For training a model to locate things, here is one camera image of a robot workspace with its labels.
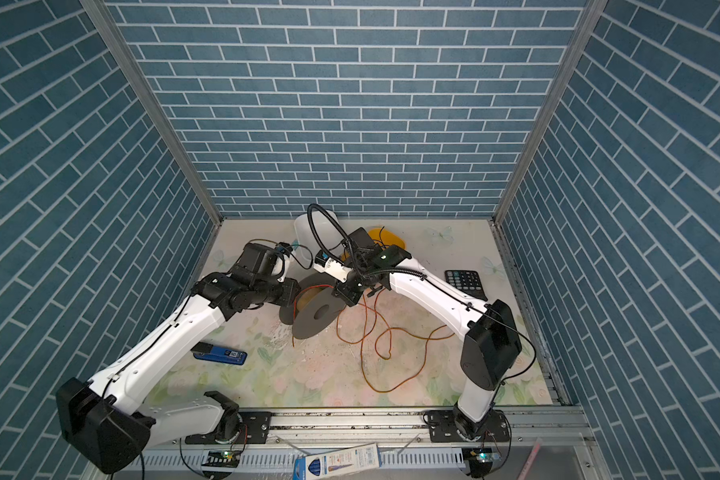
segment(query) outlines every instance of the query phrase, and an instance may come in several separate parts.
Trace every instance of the metal rail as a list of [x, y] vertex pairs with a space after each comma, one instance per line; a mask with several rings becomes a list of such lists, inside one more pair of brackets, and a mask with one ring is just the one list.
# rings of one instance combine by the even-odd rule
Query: metal rail
[[[304, 451], [321, 451], [376, 443], [382, 452], [382, 468], [447, 468], [463, 465], [461, 447], [475, 442], [432, 443], [422, 414], [451, 407], [400, 408], [269, 408], [272, 420], [265, 444], [246, 447], [237, 468], [207, 468], [218, 472], [283, 473]], [[501, 407], [512, 425], [512, 445], [532, 446], [540, 438], [545, 446], [579, 447], [582, 462], [595, 447], [592, 431], [577, 406]], [[499, 442], [506, 446], [508, 442]], [[184, 458], [199, 468], [208, 452], [224, 446], [184, 445]], [[176, 444], [144, 451], [149, 470], [183, 470]], [[125, 470], [140, 470], [134, 460]]]
[[83, 9], [85, 9], [91, 22], [96, 27], [99, 35], [101, 35], [101, 39], [104, 40], [106, 47], [110, 53], [112, 53], [118, 66], [120, 66], [120, 70], [134, 90], [146, 114], [150, 116], [152, 123], [155, 125], [155, 129], [157, 129], [157, 133], [160, 134], [160, 137], [166, 143], [168, 150], [170, 150], [173, 155], [173, 160], [179, 165], [179, 168], [181, 168], [181, 171], [190, 183], [192, 190], [195, 192], [195, 195], [197, 195], [203, 208], [205, 208], [211, 217], [214, 225], [221, 225], [222, 217], [219, 209], [216, 208], [216, 204], [213, 203], [208, 189], [202, 183], [197, 169], [192, 165], [190, 156], [176, 135], [173, 125], [168, 121], [168, 117], [160, 106], [160, 102], [152, 91], [152, 87], [146, 81], [144, 73], [142, 73], [139, 64], [136, 62], [134, 54], [130, 48], [128, 48], [125, 37], [115, 24], [115, 20], [112, 18], [112, 14], [110, 14], [104, 1], [80, 0], [80, 4], [83, 5]]
[[565, 88], [570, 78], [574, 76], [574, 70], [579, 63], [579, 59], [581, 59], [584, 47], [590, 40], [592, 31], [597, 21], [600, 20], [600, 14], [603, 13], [607, 2], [608, 0], [589, 0], [584, 11], [581, 13], [581, 17], [576, 24], [576, 30], [574, 31], [568, 48], [565, 50], [563, 59], [560, 61], [560, 66], [552, 81], [549, 93], [547, 93], [547, 96], [544, 98], [544, 103], [539, 109], [536, 122], [534, 122], [534, 128], [528, 134], [525, 146], [523, 146], [523, 150], [520, 152], [518, 163], [514, 166], [507, 188], [504, 190], [504, 195], [501, 196], [499, 205], [496, 207], [494, 221], [497, 224], [501, 224], [501, 222], [504, 221], [504, 217], [507, 216], [509, 206], [512, 204], [512, 199], [514, 199], [514, 196], [517, 194], [520, 183], [523, 181], [523, 177], [525, 177], [525, 173], [528, 171], [531, 162], [534, 161], [534, 156], [552, 120], [552, 115], [557, 109], [563, 93], [565, 93]]

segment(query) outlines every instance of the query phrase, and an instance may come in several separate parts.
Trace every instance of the blue brick wall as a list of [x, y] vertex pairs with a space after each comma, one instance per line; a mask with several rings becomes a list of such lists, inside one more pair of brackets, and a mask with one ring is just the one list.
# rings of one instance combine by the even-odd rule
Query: blue brick wall
[[232, 4], [107, 3], [225, 216], [488, 217], [584, 0]]
[[210, 228], [77, 0], [0, 0], [0, 479], [82, 473], [58, 385], [154, 328]]
[[505, 226], [614, 476], [720, 478], [720, 2], [608, 2]]

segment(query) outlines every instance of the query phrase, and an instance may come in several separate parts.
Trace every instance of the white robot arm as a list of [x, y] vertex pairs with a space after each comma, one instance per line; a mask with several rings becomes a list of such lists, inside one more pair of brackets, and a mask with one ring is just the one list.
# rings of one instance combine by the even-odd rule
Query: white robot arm
[[[464, 341], [461, 366], [468, 377], [454, 406], [456, 423], [466, 438], [482, 435], [493, 390], [520, 352], [509, 307], [498, 300], [483, 305], [429, 273], [408, 252], [396, 246], [382, 251], [363, 229], [344, 235], [354, 261], [345, 265], [321, 250], [314, 264], [337, 279], [333, 295], [353, 306], [367, 288], [381, 283], [448, 325]], [[286, 277], [291, 262], [288, 244], [247, 244], [230, 271], [196, 283], [131, 351], [87, 382], [67, 381], [57, 393], [65, 439], [104, 473], [117, 472], [142, 449], [174, 438], [212, 433], [220, 442], [232, 440], [241, 426], [238, 405], [219, 392], [174, 408], [140, 408], [166, 372], [235, 313], [264, 302], [292, 305], [299, 287]]]

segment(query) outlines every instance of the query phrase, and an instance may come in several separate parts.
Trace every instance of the black motor joint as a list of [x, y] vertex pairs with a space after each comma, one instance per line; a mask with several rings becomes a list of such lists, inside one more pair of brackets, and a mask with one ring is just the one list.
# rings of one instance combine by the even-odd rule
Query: black motor joint
[[[260, 244], [247, 244], [240, 258], [226, 274], [214, 272], [204, 276], [192, 288], [192, 293], [219, 307], [225, 319], [250, 308], [250, 305], [272, 303], [288, 306], [298, 294], [298, 283], [292, 278], [279, 282], [285, 268], [285, 255], [291, 247], [279, 244], [277, 249]], [[273, 273], [281, 261], [280, 272]]]

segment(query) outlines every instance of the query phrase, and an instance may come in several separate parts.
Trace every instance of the calculator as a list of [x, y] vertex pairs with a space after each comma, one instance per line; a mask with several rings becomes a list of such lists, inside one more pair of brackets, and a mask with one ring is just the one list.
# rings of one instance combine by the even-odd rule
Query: calculator
[[485, 292], [483, 292], [483, 284], [480, 282], [480, 275], [474, 270], [446, 270], [445, 280], [451, 285], [467, 295], [488, 301]]

